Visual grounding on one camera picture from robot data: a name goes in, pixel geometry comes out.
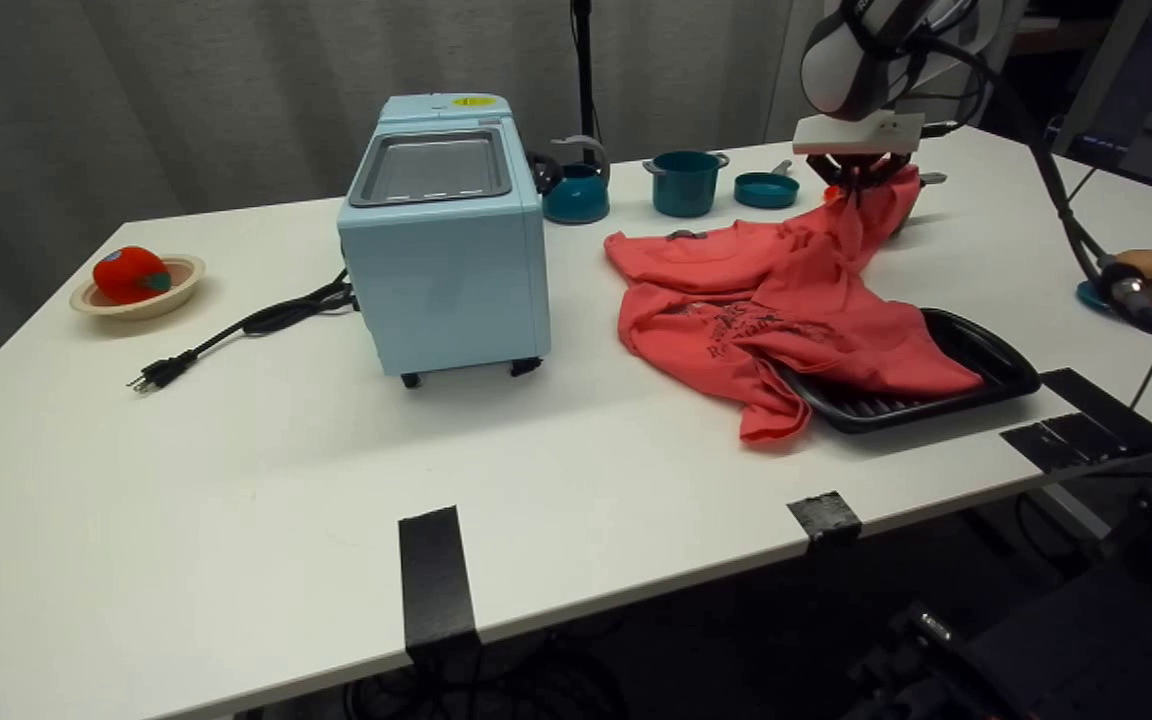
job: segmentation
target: black clamp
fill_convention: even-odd
[[[841,543],[858,535],[858,520],[841,493],[789,505],[810,543]]]
[[[456,509],[398,520],[404,637],[415,665],[480,646]]]
[[[1080,410],[1005,430],[1036,469],[1057,470],[1152,452],[1152,420],[1134,416],[1080,373],[1061,368],[1048,373],[1043,382]]]

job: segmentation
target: toaster oven foot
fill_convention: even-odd
[[[508,364],[508,375],[527,375],[533,368],[540,368],[540,356],[519,356]]]

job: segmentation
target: black tray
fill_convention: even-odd
[[[1027,394],[1040,387],[1040,373],[999,334],[988,329],[922,309],[928,330],[938,345],[943,356],[958,360],[962,368],[981,373],[981,387],[958,394],[876,394],[856,391],[842,382],[795,375],[791,368],[775,364],[778,381],[795,387],[828,422],[842,430],[866,430],[887,422],[906,422],[922,416],[948,416],[958,408],[981,408],[1013,394]]]

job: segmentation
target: red fruit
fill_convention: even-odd
[[[148,246],[115,246],[95,268],[93,279],[111,304],[138,304],[170,289],[166,264]]]

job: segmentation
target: small bowl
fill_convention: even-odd
[[[166,270],[170,270],[170,289],[158,293],[158,295],[148,295],[138,304],[111,304],[106,295],[101,295],[101,289],[93,279],[84,279],[69,304],[79,311],[79,316],[93,316],[93,320],[120,320],[120,322],[132,322],[132,320],[148,320],[148,316],[163,316],[170,309],[180,309],[203,279],[203,259],[197,256],[163,256]]]
[[[778,171],[743,171],[737,176],[737,204],[743,208],[789,208],[801,200],[801,179]]]

